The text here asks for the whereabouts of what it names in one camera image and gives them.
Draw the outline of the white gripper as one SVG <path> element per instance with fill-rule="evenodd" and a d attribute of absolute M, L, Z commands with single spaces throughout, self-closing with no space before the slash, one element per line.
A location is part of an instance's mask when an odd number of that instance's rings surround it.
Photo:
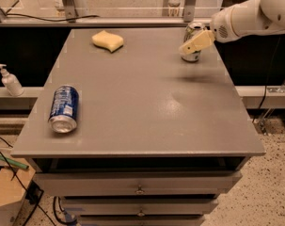
<path fill-rule="evenodd" d="M 232 23 L 233 11 L 238 8 L 237 5 L 224 8 L 214 14 L 210 21 L 210 30 L 199 31 L 194 40 L 193 44 L 196 46 L 197 50 L 203 50 L 207 47 L 210 47 L 214 44 L 214 41 L 217 40 L 222 43 L 235 41 L 239 39 L 239 36 L 235 33 Z M 182 45 L 179 48 L 179 52 L 185 52 L 187 45 Z"/>

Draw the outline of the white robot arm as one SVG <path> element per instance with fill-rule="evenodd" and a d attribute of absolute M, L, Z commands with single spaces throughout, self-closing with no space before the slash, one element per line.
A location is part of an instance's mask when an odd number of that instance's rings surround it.
<path fill-rule="evenodd" d="M 211 46 L 250 35 L 285 34 L 285 0 L 247 0 L 214 14 L 209 29 L 199 30 L 180 48 L 188 56 Z"/>

